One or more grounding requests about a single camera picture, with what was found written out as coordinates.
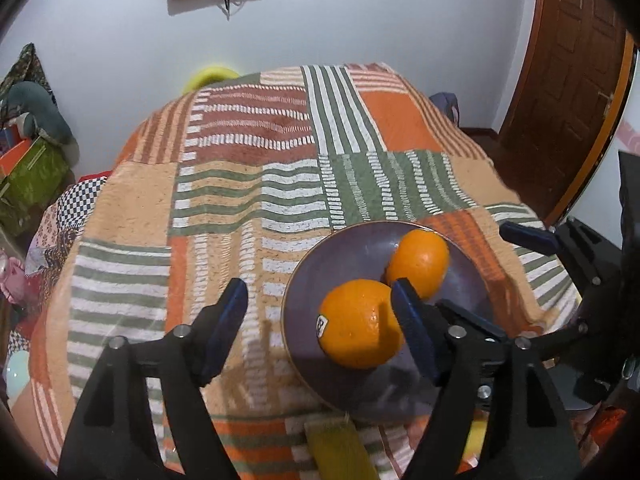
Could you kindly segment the yellow green banana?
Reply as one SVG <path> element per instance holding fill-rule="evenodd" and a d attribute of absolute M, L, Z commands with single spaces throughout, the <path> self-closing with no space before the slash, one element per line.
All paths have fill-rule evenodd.
<path fill-rule="evenodd" d="M 357 429 L 347 415 L 305 422 L 311 457 L 322 480 L 378 480 Z"/>

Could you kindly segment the dark purple round plate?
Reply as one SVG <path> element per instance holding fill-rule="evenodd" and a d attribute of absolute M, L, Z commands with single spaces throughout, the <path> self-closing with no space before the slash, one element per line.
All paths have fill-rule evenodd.
<path fill-rule="evenodd" d="M 413 362 L 384 282 L 413 228 L 377 221 L 332 234 L 303 256 L 285 289 L 282 333 L 293 370 L 318 400 L 360 422 L 411 422 L 431 413 L 438 393 Z"/>

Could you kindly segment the large plain orange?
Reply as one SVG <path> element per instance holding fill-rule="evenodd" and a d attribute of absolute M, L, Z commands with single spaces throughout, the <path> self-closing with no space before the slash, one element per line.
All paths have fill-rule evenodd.
<path fill-rule="evenodd" d="M 433 231 L 414 229 L 402 237 L 390 257 L 385 281 L 392 286 L 406 278 L 421 299 L 434 296 L 445 281 L 450 252 L 446 240 Z"/>

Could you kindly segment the large orange with sticker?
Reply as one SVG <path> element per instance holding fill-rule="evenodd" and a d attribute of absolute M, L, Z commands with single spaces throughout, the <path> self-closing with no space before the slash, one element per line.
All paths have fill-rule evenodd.
<path fill-rule="evenodd" d="M 352 280 L 334 287 L 320 304 L 316 335 L 334 363 L 370 370 L 400 351 L 404 335 L 390 304 L 390 286 Z"/>

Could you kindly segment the blue backpack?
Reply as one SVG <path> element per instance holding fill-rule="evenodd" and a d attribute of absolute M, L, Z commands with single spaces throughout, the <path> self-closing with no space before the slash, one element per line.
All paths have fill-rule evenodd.
<path fill-rule="evenodd" d="M 452 92 L 438 92 L 430 96 L 430 101 L 455 126 L 460 124 L 460 110 L 457 96 Z"/>

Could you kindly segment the brown wooden door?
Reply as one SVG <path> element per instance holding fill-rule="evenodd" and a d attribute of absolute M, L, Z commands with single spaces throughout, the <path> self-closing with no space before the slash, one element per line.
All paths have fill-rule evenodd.
<path fill-rule="evenodd" d="M 536 0 L 500 130 L 506 177 L 551 224 L 603 155 L 630 83 L 634 40 L 611 0 Z"/>

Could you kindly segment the pink toy figure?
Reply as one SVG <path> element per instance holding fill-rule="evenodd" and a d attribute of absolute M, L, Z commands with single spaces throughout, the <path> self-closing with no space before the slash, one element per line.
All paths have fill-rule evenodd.
<path fill-rule="evenodd" d="M 10 304 L 28 304 L 24 263 L 6 252 L 0 254 L 0 288 Z"/>

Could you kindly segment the checkered patchwork quilt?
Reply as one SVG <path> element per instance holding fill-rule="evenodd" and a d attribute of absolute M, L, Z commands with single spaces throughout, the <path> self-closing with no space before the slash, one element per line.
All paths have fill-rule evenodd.
<path fill-rule="evenodd" d="M 70 248 L 84 232 L 109 171 L 82 177 L 44 212 L 25 259 L 29 307 L 41 307 L 49 297 Z"/>

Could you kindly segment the striped patchwork bedspread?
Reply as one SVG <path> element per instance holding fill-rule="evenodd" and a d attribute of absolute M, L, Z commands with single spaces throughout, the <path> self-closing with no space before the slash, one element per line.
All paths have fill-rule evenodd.
<path fill-rule="evenodd" d="M 320 404 L 288 362 L 285 286 L 303 255 L 365 221 L 438 229 L 476 264 L 511 333 L 548 332 L 579 296 L 557 258 L 500 240 L 536 212 L 485 152 L 391 68 L 307 65 L 192 92 L 132 135 L 73 242 L 30 340 L 17 425 L 50 466 L 108 338 L 154 339 L 230 278 L 248 309 L 206 406 L 244 479 L 313 479 Z"/>

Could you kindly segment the green storage box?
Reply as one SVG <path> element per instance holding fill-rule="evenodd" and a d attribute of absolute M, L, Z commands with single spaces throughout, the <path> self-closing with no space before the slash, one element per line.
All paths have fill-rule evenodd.
<path fill-rule="evenodd" d="M 11 236 L 30 230 L 62 192 L 70 167 L 62 151 L 38 139 L 1 180 L 1 225 Z"/>

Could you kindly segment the grey plush toy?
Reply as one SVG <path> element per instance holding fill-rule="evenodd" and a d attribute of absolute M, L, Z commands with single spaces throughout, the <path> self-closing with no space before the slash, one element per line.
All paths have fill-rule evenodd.
<path fill-rule="evenodd" d="M 6 119 L 14 120 L 23 138 L 42 136 L 54 145 L 68 145 L 74 140 L 72 130 L 61 115 L 52 96 L 33 81 L 14 84 L 2 100 Z"/>

